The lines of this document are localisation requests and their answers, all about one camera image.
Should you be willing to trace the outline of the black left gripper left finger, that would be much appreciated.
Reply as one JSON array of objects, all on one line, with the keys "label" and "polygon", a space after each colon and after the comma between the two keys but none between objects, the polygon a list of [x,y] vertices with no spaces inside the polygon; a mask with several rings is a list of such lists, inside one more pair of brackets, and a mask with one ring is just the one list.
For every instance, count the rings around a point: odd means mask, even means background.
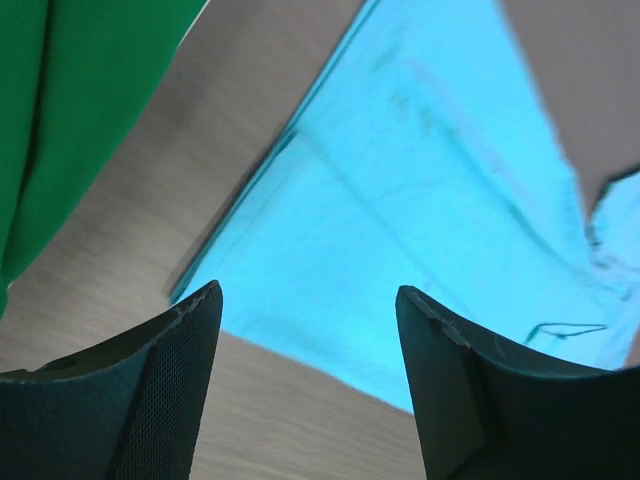
[{"label": "black left gripper left finger", "polygon": [[211,281],[93,347],[2,373],[2,478],[188,478],[222,307]]}]

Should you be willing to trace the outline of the light blue t shirt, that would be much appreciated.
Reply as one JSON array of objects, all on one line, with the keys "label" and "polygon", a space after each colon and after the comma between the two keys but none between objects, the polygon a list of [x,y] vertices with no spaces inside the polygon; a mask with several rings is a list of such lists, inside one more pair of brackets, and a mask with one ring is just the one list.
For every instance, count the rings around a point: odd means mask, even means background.
[{"label": "light blue t shirt", "polygon": [[406,411],[403,285],[616,370],[639,327],[639,179],[584,215],[497,2],[369,1],[173,297],[211,280],[225,331]]}]

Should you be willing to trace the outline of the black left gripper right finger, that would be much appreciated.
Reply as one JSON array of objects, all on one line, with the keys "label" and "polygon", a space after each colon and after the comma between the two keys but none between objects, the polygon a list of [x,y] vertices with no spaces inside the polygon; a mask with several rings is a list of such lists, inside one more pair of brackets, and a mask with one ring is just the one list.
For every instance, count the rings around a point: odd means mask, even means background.
[{"label": "black left gripper right finger", "polygon": [[543,354],[411,286],[395,308],[428,478],[638,477],[637,368]]}]

